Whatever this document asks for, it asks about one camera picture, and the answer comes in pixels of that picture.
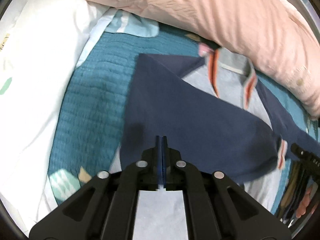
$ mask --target light blue fabric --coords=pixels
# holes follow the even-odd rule
[[[159,34],[157,21],[137,16],[135,14],[118,10],[105,32],[126,33],[138,37],[150,38]]]

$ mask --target pink pillow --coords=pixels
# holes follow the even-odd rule
[[[213,40],[249,57],[320,116],[320,46],[303,17],[281,0],[89,0]]]

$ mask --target metal screw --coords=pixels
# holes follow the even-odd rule
[[[224,174],[223,174],[223,172],[221,172],[221,171],[216,171],[216,172],[214,173],[214,176],[215,176],[217,179],[223,179],[223,178],[224,178]]]
[[[148,163],[146,161],[138,161],[136,162],[136,165],[140,168],[144,168],[148,166]]]
[[[187,164],[184,161],[177,161],[176,165],[180,168],[184,168]]]
[[[106,179],[107,177],[109,177],[109,172],[107,171],[100,171],[98,172],[98,178],[100,179]]]

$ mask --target white pillow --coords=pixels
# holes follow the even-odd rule
[[[86,0],[28,0],[0,53],[0,75],[12,70],[0,95],[0,193],[35,222],[66,86],[107,8]]]
[[[0,20],[0,42],[15,26],[25,4],[28,0],[12,0]]]

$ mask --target orange stripe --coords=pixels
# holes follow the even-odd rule
[[[212,53],[209,54],[209,62],[208,62],[208,77],[210,80],[211,85],[213,86],[213,80],[212,80],[212,62],[213,62],[213,55]]]
[[[211,85],[213,87],[214,92],[216,93],[217,97],[219,98],[219,91],[217,88],[217,74],[218,74],[218,59],[219,59],[219,50],[216,49],[212,55],[212,62],[211,62]]]
[[[247,85],[247,87],[244,90],[244,96],[245,96],[245,103],[244,103],[244,108],[248,109],[249,107],[249,101],[252,95],[252,91],[254,89],[254,84],[257,81],[257,76],[256,74],[254,74],[254,76],[251,78],[249,84]]]
[[[285,146],[285,141],[282,139],[281,140],[281,147],[279,149],[280,152],[280,156],[278,156],[279,159],[279,165],[278,165],[278,169],[282,169],[283,165],[285,163],[285,158],[284,158],[284,146]]]

